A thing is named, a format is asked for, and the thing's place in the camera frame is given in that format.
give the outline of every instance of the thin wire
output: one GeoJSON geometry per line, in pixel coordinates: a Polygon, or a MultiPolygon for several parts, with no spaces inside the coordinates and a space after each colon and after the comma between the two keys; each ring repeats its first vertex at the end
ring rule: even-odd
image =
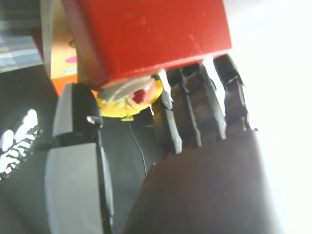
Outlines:
{"type": "Polygon", "coordinates": [[[130,128],[130,132],[131,132],[131,134],[132,134],[133,140],[135,140],[136,145],[137,145],[138,149],[139,149],[139,150],[140,150],[140,152],[141,152],[142,159],[143,159],[144,172],[145,172],[145,176],[146,176],[146,175],[147,175],[147,171],[146,171],[146,164],[145,164],[144,153],[143,153],[143,151],[142,151],[142,149],[141,149],[140,145],[138,144],[138,142],[137,142],[137,139],[136,139],[135,135],[133,134],[133,131],[132,131],[132,128],[131,128],[131,124],[130,124],[130,121],[128,121],[128,123],[129,123],[129,128],[130,128]]]}

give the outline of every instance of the blue spot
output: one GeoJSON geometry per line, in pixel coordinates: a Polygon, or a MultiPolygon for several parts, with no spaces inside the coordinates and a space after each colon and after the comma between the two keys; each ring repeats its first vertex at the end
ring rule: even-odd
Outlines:
{"type": "Polygon", "coordinates": [[[77,72],[77,68],[76,67],[69,68],[69,69],[64,71],[65,74],[74,73],[74,72],[77,72]]]}

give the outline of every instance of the pink spot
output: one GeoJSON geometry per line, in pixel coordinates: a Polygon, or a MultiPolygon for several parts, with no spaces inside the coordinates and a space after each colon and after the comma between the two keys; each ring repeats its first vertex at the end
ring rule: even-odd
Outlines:
{"type": "Polygon", "coordinates": [[[77,56],[73,56],[73,57],[71,57],[71,58],[68,58],[68,59],[66,60],[66,62],[67,62],[67,63],[75,63],[75,62],[77,62],[77,56]]]}

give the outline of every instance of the red raspberry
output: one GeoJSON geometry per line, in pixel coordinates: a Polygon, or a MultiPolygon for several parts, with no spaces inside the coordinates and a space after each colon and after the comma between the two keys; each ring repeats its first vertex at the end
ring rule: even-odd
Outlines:
{"type": "Polygon", "coordinates": [[[140,104],[144,101],[146,92],[143,89],[140,89],[136,92],[134,92],[134,97],[132,98],[133,101],[135,101],[137,104],[140,104]]]}

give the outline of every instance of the plaid shirt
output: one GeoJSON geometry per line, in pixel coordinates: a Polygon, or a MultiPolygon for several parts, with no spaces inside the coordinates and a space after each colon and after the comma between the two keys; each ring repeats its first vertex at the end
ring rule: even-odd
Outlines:
{"type": "Polygon", "coordinates": [[[40,28],[40,0],[0,0],[0,73],[42,64],[33,28],[40,28]]]}

